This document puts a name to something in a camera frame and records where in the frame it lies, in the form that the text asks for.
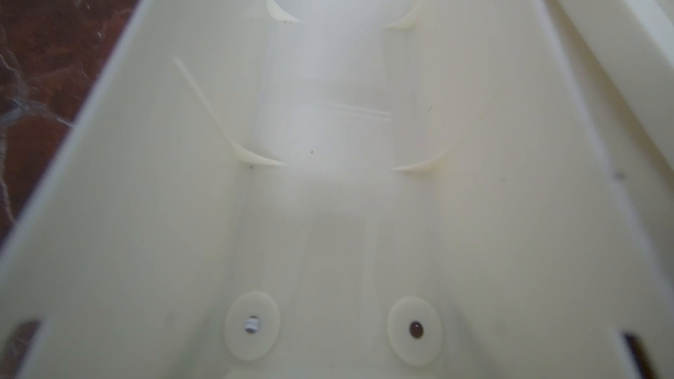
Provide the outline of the cream dispenser base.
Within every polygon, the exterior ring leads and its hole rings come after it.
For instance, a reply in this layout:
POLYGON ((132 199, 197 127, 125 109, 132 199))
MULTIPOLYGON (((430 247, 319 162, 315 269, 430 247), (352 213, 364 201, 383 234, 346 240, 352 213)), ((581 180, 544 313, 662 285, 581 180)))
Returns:
POLYGON ((557 0, 15 0, 4 378, 670 378, 673 162, 557 0))

